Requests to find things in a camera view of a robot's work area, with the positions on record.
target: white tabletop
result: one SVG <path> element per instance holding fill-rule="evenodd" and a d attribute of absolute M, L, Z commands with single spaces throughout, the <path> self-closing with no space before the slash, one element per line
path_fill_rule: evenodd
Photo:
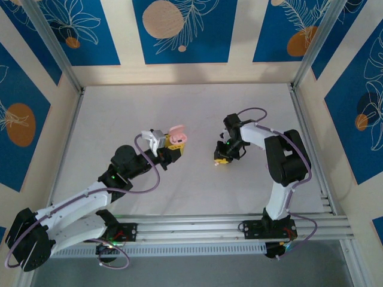
<path fill-rule="evenodd" d="M 219 166 L 213 161 L 225 116 L 251 106 L 268 111 L 263 125 L 300 131 L 286 84 L 88 87 L 53 201 L 60 202 L 96 181 L 115 150 L 124 144 L 134 146 L 141 130 L 167 132 L 185 124 L 184 155 L 166 172 L 159 166 L 159 187 L 148 194 L 125 195 L 109 210 L 124 215 L 261 213 L 272 188 L 265 152 L 249 146 L 240 161 Z M 262 112 L 248 111 L 240 118 L 260 116 Z M 141 146 L 148 148 L 143 141 Z M 156 176 L 149 171 L 132 183 L 133 190 L 144 190 L 156 183 Z M 315 176 L 297 189 L 291 210 L 323 211 Z"/>

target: vent grille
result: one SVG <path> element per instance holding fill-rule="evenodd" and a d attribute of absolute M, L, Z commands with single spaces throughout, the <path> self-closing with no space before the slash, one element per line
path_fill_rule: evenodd
<path fill-rule="evenodd" d="M 130 245 L 122 249 L 130 257 L 168 257 L 193 255 L 234 255 L 234 254 L 265 254 L 265 243 L 207 243 L 207 244 L 176 244 L 176 245 Z M 88 258 L 96 256 L 95 245 L 77 245 L 63 249 L 52 255 L 52 258 Z M 103 257 L 120 257 L 113 251 Z"/>

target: yellow object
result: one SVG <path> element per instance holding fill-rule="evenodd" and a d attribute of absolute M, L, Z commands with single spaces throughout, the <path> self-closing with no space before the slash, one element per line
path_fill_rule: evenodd
<path fill-rule="evenodd" d="M 171 145 L 168 147 L 168 149 L 172 150 L 172 151 L 175 151 L 176 149 L 180 149 L 180 152 L 181 152 L 181 155 L 184 153 L 184 147 L 185 147 L 185 144 L 182 143 L 180 145 Z"/>
<path fill-rule="evenodd" d="M 221 160 L 214 160 L 216 163 L 219 163 L 219 164 L 226 164 L 226 163 L 229 163 L 225 158 L 222 158 Z"/>
<path fill-rule="evenodd" d="M 165 148 L 171 146 L 172 144 L 170 143 L 170 136 L 169 135 L 166 135 L 165 136 L 166 140 L 165 140 Z"/>
<path fill-rule="evenodd" d="M 180 152 L 181 152 L 181 155 L 184 153 L 184 148 L 185 148 L 185 144 L 184 143 L 180 143 L 179 145 L 173 145 L 171 142 L 170 142 L 170 136 L 169 135 L 166 135 L 166 140 L 165 140 L 165 148 L 168 148 L 172 151 L 175 151 L 176 149 L 180 149 Z"/>

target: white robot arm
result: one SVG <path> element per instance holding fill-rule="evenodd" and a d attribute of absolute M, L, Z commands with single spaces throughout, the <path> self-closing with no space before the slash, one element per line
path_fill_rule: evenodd
<path fill-rule="evenodd" d="M 242 122 L 237 114 L 228 115 L 223 123 L 225 129 L 220 135 L 223 140 L 217 142 L 214 152 L 215 164 L 240 160 L 246 153 L 245 147 L 255 144 L 266 152 L 269 173 L 273 179 L 271 197 L 263 211 L 262 220 L 251 223 L 253 232 L 246 232 L 245 238 L 280 239 L 285 234 L 283 230 L 288 230 L 289 234 L 292 232 L 296 236 L 294 221 L 290 219 L 286 206 L 291 199 L 292 188 L 308 174 L 306 165 L 311 168 L 298 131 L 289 130 L 280 134 L 260 126 L 253 120 Z"/>
<path fill-rule="evenodd" d="M 108 170 L 82 192 L 35 213 L 27 208 L 17 214 L 5 242 L 23 271 L 34 270 L 52 254 L 86 240 L 135 241 L 137 224 L 119 223 L 107 210 L 84 216 L 109 205 L 125 193 L 154 190 L 159 180 L 155 187 L 141 192 L 130 191 L 133 187 L 130 180 L 148 172 L 156 164 L 167 170 L 169 164 L 182 156 L 187 139 L 182 134 L 181 142 L 174 145 L 169 140 L 170 135 L 150 130 L 143 131 L 135 142 L 140 136 L 149 141 L 150 149 L 144 152 L 137 146 L 140 154 L 136 154 L 132 146 L 123 145 L 115 152 Z"/>

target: pink object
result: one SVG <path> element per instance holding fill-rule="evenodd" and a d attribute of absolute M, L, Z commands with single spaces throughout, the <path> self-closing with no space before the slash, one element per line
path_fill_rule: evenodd
<path fill-rule="evenodd" d="M 184 144 L 187 142 L 187 136 L 183 133 L 185 126 L 183 124 L 172 127 L 169 130 L 169 140 L 172 145 Z"/>

